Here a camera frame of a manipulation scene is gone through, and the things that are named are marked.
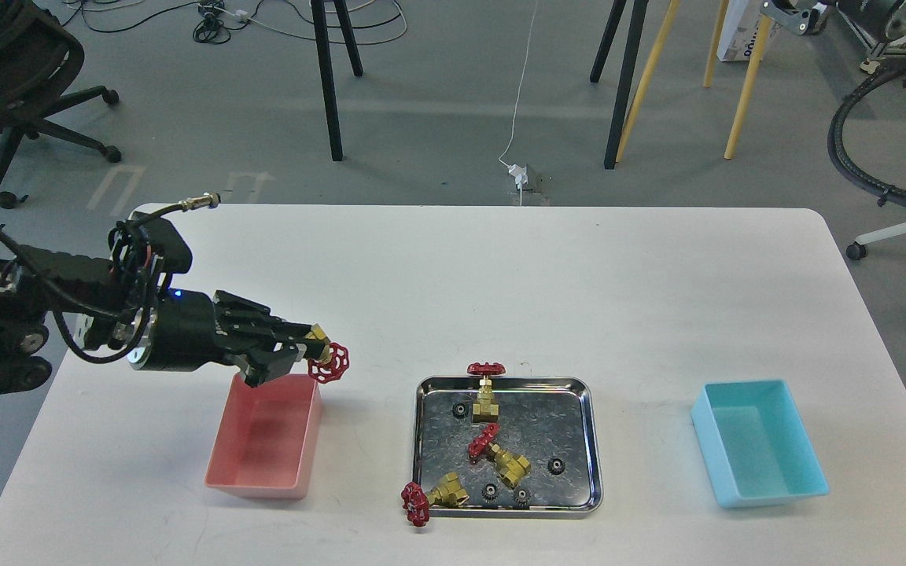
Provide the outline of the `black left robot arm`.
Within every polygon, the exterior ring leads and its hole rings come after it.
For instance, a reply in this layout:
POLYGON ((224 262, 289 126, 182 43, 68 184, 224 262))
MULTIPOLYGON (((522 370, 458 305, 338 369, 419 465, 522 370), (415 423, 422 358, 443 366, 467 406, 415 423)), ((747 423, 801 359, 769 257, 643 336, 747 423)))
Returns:
POLYGON ((53 367, 39 357, 47 316, 69 350, 90 363, 126 359, 137 370, 177 372, 220 363, 236 366, 254 388, 306 361, 314 380, 339 379, 348 358, 319 326, 277 318, 228 292, 171 286, 192 254, 167 215, 219 202, 206 193, 136 212, 111 230, 104 259, 22 246, 0 229, 13 254, 0 260, 0 394, 31 391, 50 377, 53 367))

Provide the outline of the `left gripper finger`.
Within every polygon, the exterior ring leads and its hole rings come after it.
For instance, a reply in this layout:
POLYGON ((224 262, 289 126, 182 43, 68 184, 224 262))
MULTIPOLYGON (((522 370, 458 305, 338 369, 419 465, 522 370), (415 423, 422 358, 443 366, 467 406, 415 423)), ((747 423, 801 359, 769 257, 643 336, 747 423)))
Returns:
POLYGON ((272 314, 269 306, 246 300, 240 295, 216 290, 213 294, 215 319, 226 333, 247 333, 250 336, 301 338, 309 336, 313 325, 288 322, 272 314))
POLYGON ((241 379, 256 388, 290 372, 310 352, 303 343, 250 343, 229 348, 229 363, 240 369, 241 379))

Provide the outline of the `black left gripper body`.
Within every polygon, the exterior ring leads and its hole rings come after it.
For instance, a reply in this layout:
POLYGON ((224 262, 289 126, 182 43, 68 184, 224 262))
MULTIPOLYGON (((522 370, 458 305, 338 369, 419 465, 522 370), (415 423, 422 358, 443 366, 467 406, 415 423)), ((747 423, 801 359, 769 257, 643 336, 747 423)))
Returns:
POLYGON ((265 306, 241 296, 217 290, 211 298, 176 289, 150 315, 129 363, 136 370, 173 372, 191 372, 210 362, 244 369, 242 326, 263 318, 265 306))

